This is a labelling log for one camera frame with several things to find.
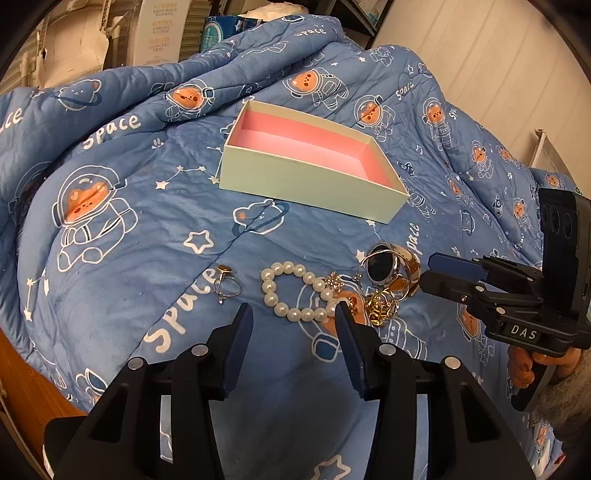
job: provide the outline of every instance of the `hand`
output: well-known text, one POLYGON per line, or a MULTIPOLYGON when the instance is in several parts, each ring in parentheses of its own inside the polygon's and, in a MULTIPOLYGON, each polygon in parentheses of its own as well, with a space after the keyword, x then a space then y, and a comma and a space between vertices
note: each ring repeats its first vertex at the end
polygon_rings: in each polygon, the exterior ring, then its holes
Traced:
POLYGON ((533 363, 541 365, 557 365, 555 379, 562 380, 568 377, 579 364, 581 360, 581 350, 579 348, 569 348, 569 350, 559 358, 543 355, 541 353, 531 354, 527 350, 510 345, 509 346, 509 376, 513 384, 518 388, 527 388, 534 381, 534 373, 531 371, 533 363))

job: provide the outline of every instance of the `quilt with astronaut bear print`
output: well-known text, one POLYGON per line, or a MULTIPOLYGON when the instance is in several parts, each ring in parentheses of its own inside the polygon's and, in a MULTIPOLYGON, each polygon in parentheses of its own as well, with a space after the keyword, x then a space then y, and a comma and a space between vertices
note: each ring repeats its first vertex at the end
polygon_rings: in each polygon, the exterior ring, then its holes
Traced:
MULTIPOLYGON (((351 276, 380 240, 410 249, 423 266, 438 251, 540 267, 537 190, 575 189, 562 175, 525 168, 446 102, 412 51, 363 50, 337 19, 314 15, 262 24, 179 64, 19 88, 0 97, 0 119, 0 327, 78 408, 90 410, 130 357, 175 358, 228 324, 241 302, 252 305, 238 387, 212 402, 229 480, 362 479, 375 427, 377 404, 352 389, 333 320, 274 315, 263 302, 264 268, 292 261, 318 276, 336 271, 355 290, 351 276), (248 99, 372 135, 408 202, 381 225, 220 190, 222 148, 248 99), (243 284, 223 305, 213 294, 219 264, 243 284)), ((293 275, 278 277, 277 288, 290 307, 324 305, 293 275)), ((379 334, 415 358, 458 356, 532 466, 541 471, 556 455, 548 425, 510 406, 506 346, 465 309, 418 292, 379 334)), ((418 428, 420 480, 422 399, 418 428)), ((164 458, 170 445, 165 398, 164 458)))

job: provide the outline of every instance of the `white wall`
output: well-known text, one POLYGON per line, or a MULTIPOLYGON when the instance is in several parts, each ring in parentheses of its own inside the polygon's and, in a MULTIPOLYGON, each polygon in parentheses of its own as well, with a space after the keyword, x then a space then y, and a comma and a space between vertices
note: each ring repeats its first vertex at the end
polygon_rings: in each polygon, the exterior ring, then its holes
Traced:
POLYGON ((448 102, 528 161, 536 128, 591 196, 591 84, 527 0, 395 0, 375 45, 414 50, 448 102))

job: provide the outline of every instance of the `pearl bracelet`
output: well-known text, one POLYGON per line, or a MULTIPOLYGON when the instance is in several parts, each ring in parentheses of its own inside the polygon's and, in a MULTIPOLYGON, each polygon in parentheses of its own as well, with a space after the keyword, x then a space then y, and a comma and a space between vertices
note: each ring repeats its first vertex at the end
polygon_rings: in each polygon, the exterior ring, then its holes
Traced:
POLYGON ((275 262, 271 268, 266 268, 261 272, 262 290, 265 293, 265 305, 273 307, 275 315, 278 317, 287 317, 290 322, 311 322, 315 320, 320 323, 327 323, 329 317, 335 316, 335 307, 337 300, 333 298, 334 291, 326 285, 322 278, 316 278, 312 272, 306 271, 306 267, 302 264, 294 265, 293 262, 275 262), (302 279, 306 285, 311 285, 312 288, 320 293, 320 298, 326 302, 326 308, 319 307, 316 310, 311 308, 297 309, 289 308, 287 303, 279 301, 279 296, 275 293, 277 284, 274 281, 275 277, 282 274, 294 274, 296 277, 302 279))

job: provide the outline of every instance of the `open box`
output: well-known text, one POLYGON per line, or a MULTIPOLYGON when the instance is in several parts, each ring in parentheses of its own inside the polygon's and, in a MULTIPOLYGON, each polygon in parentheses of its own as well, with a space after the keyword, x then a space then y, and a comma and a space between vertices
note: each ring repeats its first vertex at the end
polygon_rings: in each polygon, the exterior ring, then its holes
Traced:
POLYGON ((220 188, 388 223, 408 199, 373 137, 250 100, 226 140, 220 188))

